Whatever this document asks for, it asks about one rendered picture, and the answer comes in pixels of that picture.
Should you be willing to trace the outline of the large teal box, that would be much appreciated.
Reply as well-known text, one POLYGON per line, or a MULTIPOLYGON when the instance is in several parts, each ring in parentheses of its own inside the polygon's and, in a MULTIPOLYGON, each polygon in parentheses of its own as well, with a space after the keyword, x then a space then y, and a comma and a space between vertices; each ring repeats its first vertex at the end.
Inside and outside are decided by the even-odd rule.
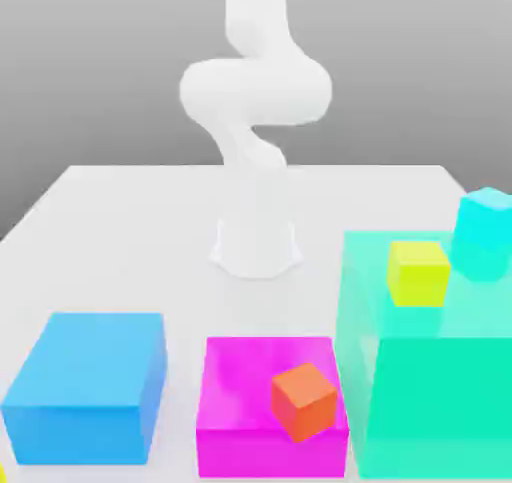
POLYGON ((512 265, 453 272, 440 308, 397 307, 386 270, 406 238, 344 236, 334 347, 359 474, 512 479, 512 265))

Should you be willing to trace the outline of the large blue box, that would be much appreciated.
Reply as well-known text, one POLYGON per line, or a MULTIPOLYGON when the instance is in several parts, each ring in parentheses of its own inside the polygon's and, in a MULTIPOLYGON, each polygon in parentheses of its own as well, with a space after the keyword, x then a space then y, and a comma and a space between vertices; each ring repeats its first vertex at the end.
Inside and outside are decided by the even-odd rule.
POLYGON ((1 412, 20 465, 143 465, 167 372, 158 313, 52 314, 1 412))

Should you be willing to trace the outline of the large magenta box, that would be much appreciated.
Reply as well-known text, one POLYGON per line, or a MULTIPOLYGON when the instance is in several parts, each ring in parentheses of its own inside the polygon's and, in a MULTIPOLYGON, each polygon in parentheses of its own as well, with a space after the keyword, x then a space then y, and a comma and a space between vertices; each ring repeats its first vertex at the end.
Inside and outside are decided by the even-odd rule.
POLYGON ((336 401, 331 427, 293 441, 271 410, 272 379, 312 364, 340 386, 333 343, 322 337, 210 337, 196 418, 204 479, 336 479, 345 474, 349 427, 336 401))

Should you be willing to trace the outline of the small cyan cube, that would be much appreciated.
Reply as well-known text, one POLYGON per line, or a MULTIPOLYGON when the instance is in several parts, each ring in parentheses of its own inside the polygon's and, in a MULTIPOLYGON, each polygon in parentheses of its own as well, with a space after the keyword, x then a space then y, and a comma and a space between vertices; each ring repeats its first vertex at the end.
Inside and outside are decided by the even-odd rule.
POLYGON ((450 260, 473 281, 497 281, 507 274, 512 260, 511 194, 484 187, 461 198, 450 260))

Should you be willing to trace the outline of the small yellow-green cube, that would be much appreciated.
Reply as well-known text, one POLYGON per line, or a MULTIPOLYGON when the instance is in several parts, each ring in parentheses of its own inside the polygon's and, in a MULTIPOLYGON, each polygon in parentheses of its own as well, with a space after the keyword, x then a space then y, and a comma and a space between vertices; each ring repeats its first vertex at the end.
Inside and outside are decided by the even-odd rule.
POLYGON ((450 273, 450 261, 439 242, 391 242, 386 280, 395 306, 442 307, 450 273))

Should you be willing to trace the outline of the small orange cube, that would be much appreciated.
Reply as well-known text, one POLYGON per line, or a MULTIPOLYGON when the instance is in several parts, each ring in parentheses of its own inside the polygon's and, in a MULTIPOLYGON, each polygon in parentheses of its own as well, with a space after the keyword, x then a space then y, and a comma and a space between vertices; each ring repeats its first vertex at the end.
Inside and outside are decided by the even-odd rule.
POLYGON ((312 363, 272 377, 271 411, 295 443, 335 424, 337 399, 337 388, 312 363))

